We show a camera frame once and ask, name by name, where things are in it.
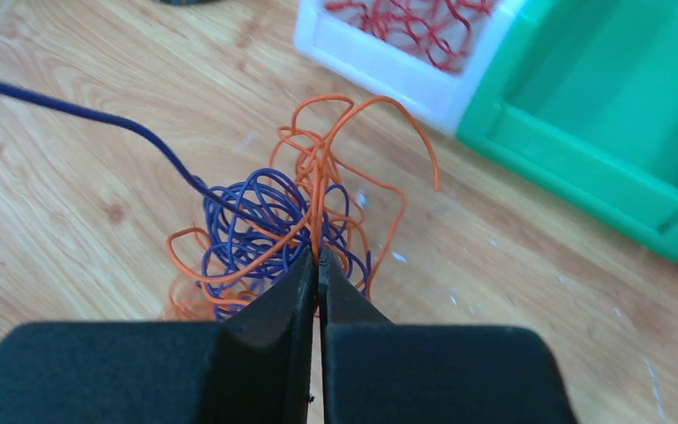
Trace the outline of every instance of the wooden table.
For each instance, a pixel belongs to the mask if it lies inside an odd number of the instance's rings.
[[[207,182],[229,184],[266,165],[302,100],[369,95],[295,52],[295,10],[0,0],[0,79],[139,120]],[[317,107],[301,125],[328,128],[335,114]],[[583,423],[678,422],[678,267],[458,142],[433,142],[439,193],[422,144],[388,108],[336,143],[410,199],[375,305],[395,322],[535,329]],[[378,243],[398,200],[365,195]],[[201,216],[200,197],[139,137],[0,98],[0,338],[32,320],[160,316],[177,274],[165,237]]]

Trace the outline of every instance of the green plastic container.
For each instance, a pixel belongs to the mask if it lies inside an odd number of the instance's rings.
[[[678,0],[528,0],[456,135],[678,261]]]

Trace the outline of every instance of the wooden surface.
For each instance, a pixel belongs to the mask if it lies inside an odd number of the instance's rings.
[[[275,128],[300,101],[368,96],[296,54],[295,10],[296,0],[1,0],[0,79],[139,120],[207,182],[232,183],[267,163]],[[334,116],[315,108],[301,125],[319,130]],[[375,280],[377,307],[395,322],[533,328],[583,423],[678,422],[678,267],[433,138],[439,193],[395,113],[368,111],[337,141],[338,155],[410,198],[399,259]],[[366,196],[377,243],[384,209],[398,203],[370,188]],[[199,204],[129,132],[0,98],[0,338],[32,320],[160,316],[177,274],[165,237],[200,222]],[[321,421],[319,378],[312,422]]]

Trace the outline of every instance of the tangled red wire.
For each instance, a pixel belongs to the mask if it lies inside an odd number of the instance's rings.
[[[327,0],[326,11],[366,33],[459,73],[473,39],[498,0]]]

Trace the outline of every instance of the white plastic container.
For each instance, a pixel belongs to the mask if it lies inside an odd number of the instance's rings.
[[[399,101],[417,119],[454,135],[479,82],[526,0],[500,0],[483,20],[458,75],[445,73],[329,14],[325,0],[300,0],[295,47],[377,95]]]

